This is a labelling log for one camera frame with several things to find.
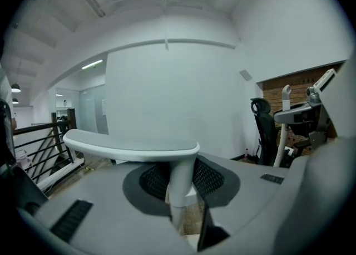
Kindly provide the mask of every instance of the floor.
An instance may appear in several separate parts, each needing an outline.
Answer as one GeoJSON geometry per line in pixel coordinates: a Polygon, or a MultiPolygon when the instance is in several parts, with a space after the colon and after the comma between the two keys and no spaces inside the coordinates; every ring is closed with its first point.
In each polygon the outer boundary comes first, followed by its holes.
{"type": "MultiPolygon", "coordinates": [[[[47,193],[46,196],[49,198],[55,197],[73,185],[76,181],[79,181],[89,173],[95,173],[96,170],[101,169],[106,166],[111,166],[110,159],[98,158],[92,155],[84,155],[85,163],[83,168],[80,167],[78,170],[73,172],[71,175],[66,177],[60,183],[54,185],[47,193]]],[[[200,234],[202,215],[204,210],[204,202],[199,199],[194,205],[190,205],[184,210],[184,220],[182,227],[180,228],[181,236],[191,236],[193,234],[200,234]]]]}

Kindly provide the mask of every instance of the black office chair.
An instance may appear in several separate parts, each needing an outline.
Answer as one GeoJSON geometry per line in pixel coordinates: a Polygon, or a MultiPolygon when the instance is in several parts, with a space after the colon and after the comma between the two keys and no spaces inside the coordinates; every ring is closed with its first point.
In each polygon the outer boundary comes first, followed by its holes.
{"type": "Polygon", "coordinates": [[[271,111],[268,101],[261,97],[251,99],[251,101],[251,109],[260,133],[261,156],[257,164],[273,166],[278,151],[276,141],[280,127],[276,128],[273,117],[268,114],[271,111]]]}

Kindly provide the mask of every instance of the headrest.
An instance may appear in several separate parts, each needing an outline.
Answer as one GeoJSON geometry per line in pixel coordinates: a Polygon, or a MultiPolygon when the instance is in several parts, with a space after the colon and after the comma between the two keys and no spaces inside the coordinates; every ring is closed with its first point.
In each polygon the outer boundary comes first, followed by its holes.
{"type": "Polygon", "coordinates": [[[271,105],[267,100],[262,99],[261,97],[256,97],[254,99],[251,99],[251,101],[251,109],[254,114],[259,114],[260,112],[269,114],[269,112],[271,111],[271,105]]]}

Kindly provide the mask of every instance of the brick wall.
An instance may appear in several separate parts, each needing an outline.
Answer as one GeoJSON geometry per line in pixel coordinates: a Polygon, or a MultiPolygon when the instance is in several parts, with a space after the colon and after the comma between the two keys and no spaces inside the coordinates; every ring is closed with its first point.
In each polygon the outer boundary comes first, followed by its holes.
{"type": "MultiPolygon", "coordinates": [[[[282,89],[285,85],[290,85],[290,103],[296,104],[301,101],[306,101],[306,88],[314,85],[324,73],[333,68],[336,72],[340,69],[341,63],[336,65],[319,67],[316,69],[311,69],[303,71],[300,73],[294,73],[288,76],[280,77],[277,79],[269,80],[263,82],[263,98],[269,101],[271,104],[271,115],[282,109],[282,89]]],[[[292,130],[288,131],[288,137],[286,145],[293,148],[293,144],[306,140],[307,138],[299,135],[294,135],[292,130]]],[[[280,133],[278,133],[277,144],[280,140],[280,133]]],[[[309,155],[312,152],[311,147],[307,147],[303,150],[302,155],[309,155]]]]}

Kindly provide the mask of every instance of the black mesh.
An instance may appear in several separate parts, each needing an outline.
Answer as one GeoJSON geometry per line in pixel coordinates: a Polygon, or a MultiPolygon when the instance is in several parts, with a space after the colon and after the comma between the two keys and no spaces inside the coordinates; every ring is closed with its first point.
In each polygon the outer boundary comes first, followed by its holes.
{"type": "Polygon", "coordinates": [[[170,171],[166,163],[157,164],[140,176],[140,186],[145,192],[164,201],[169,175],[170,171]]]}
{"type": "Polygon", "coordinates": [[[207,195],[223,185],[224,177],[218,171],[197,159],[195,161],[193,183],[202,199],[205,199],[207,195]]]}

